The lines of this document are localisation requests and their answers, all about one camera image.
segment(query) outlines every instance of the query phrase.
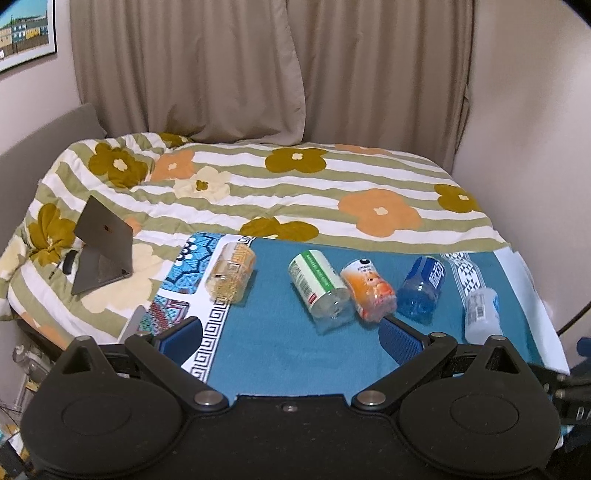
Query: black circular pad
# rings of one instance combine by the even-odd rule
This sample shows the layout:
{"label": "black circular pad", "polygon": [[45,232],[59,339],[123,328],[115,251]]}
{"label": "black circular pad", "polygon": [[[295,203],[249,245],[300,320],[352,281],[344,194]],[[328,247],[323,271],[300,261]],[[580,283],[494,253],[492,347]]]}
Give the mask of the black circular pad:
{"label": "black circular pad", "polygon": [[545,465],[560,435],[548,398],[502,382],[475,386],[464,377],[444,378],[405,398],[398,421],[416,453],[444,470],[491,478]]}
{"label": "black circular pad", "polygon": [[131,417],[131,407],[120,395],[95,394],[69,404],[62,419],[80,435],[104,435],[120,429]]}
{"label": "black circular pad", "polygon": [[36,464],[54,473],[132,471],[156,459],[180,430],[178,402],[154,384],[81,372],[51,387],[39,390],[21,427]]}
{"label": "black circular pad", "polygon": [[484,434],[506,432],[519,420],[519,412],[510,401],[492,395],[460,397],[452,403],[450,414],[460,427]]}

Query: teal mat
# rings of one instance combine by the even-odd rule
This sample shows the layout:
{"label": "teal mat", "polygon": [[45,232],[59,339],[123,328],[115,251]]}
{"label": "teal mat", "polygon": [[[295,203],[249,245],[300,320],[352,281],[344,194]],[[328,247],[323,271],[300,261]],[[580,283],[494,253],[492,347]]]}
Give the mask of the teal mat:
{"label": "teal mat", "polygon": [[[207,383],[232,401],[238,394],[351,396],[398,365],[380,347],[377,330],[351,323],[318,335],[292,286],[287,265],[311,245],[258,238],[255,277],[242,305],[230,308]],[[398,289],[418,255],[363,252],[321,247],[335,270],[350,261],[370,258],[380,274]],[[408,321],[423,333],[463,336],[461,288],[484,282],[499,294],[501,328],[527,362],[541,364],[540,354],[519,302],[494,253],[442,260],[446,268],[439,303],[429,325]]]}

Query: blue gripper pad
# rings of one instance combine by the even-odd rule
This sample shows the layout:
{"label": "blue gripper pad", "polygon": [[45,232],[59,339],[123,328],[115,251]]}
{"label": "blue gripper pad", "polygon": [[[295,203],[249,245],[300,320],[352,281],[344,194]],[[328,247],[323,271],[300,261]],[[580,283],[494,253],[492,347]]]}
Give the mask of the blue gripper pad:
{"label": "blue gripper pad", "polygon": [[379,323],[378,338],[379,344],[398,365],[404,365],[424,350],[421,340],[386,318]]}
{"label": "blue gripper pad", "polygon": [[581,340],[577,342],[577,353],[580,356],[586,356],[591,359],[591,338],[582,337]]}
{"label": "blue gripper pad", "polygon": [[189,317],[162,335],[156,336],[158,342],[154,346],[161,354],[180,366],[199,348],[202,337],[201,320]]}

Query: white plastic bottle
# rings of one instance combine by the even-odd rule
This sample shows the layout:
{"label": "white plastic bottle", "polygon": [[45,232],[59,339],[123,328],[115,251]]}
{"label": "white plastic bottle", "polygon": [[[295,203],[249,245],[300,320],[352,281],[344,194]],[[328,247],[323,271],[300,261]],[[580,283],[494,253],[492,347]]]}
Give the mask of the white plastic bottle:
{"label": "white plastic bottle", "polygon": [[483,345],[490,335],[503,335],[499,317],[499,296],[492,288],[479,288],[466,297],[464,336]]}

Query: barcode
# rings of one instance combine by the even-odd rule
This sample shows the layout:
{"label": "barcode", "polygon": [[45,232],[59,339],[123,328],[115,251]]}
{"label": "barcode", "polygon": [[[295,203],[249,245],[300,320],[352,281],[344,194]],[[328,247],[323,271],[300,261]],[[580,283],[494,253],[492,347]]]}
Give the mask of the barcode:
{"label": "barcode", "polygon": [[306,281],[304,276],[301,274],[300,276],[301,278],[298,278],[298,284],[300,285],[301,291],[305,297],[310,297],[310,295],[312,295],[312,289],[308,285],[308,282]]}
{"label": "barcode", "polygon": [[308,300],[310,295],[312,295],[312,288],[308,284],[304,274],[301,272],[300,266],[297,264],[297,262],[293,262],[290,265],[290,274],[294,279],[294,284],[301,289],[303,297]]}

